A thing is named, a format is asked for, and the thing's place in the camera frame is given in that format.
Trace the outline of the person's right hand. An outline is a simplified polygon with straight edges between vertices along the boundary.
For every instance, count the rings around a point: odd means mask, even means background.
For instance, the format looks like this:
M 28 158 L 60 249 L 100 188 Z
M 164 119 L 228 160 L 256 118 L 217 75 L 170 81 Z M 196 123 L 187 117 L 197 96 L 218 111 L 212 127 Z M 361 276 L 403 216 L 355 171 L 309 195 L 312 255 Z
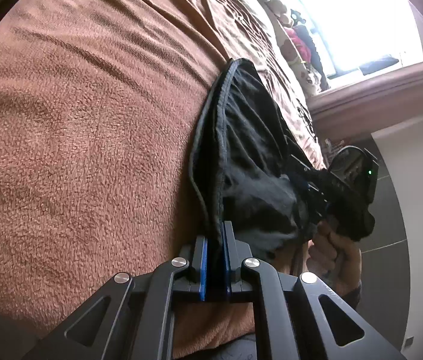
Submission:
M 333 216 L 319 222 L 317 233 L 308 242 L 306 267 L 343 297 L 360 287 L 362 256 L 359 246 L 337 230 Z

